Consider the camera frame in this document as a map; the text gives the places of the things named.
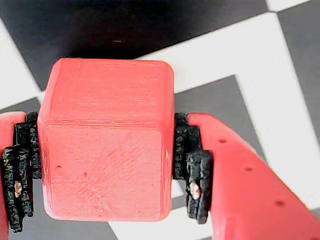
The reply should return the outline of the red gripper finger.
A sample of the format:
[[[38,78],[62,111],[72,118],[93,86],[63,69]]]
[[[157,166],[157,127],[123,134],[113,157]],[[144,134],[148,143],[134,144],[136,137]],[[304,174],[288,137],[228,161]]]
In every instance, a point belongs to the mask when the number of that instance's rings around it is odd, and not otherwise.
[[[320,221],[235,131],[207,113],[174,116],[173,178],[189,218],[215,240],[317,240]]]
[[[0,115],[0,238],[23,230],[34,215],[33,180],[41,179],[38,113],[11,111]]]

